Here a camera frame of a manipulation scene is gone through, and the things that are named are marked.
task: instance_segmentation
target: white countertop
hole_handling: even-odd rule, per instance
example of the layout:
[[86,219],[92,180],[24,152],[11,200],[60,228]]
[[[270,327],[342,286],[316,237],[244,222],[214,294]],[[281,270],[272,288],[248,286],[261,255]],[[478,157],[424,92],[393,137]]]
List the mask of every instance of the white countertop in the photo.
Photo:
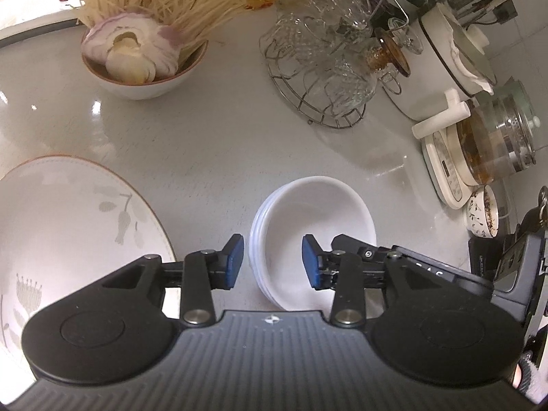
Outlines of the white countertop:
[[[247,238],[272,191],[328,175],[364,199],[379,245],[469,269],[462,213],[438,199],[412,122],[379,91],[351,130],[308,125],[259,52],[273,19],[272,10],[249,12],[224,26],[180,89],[143,102],[95,85],[79,56],[82,27],[0,49],[0,175],[44,154],[100,162],[150,203],[178,258],[220,248],[232,233]],[[247,255],[234,290],[214,298],[218,311],[272,309]]]

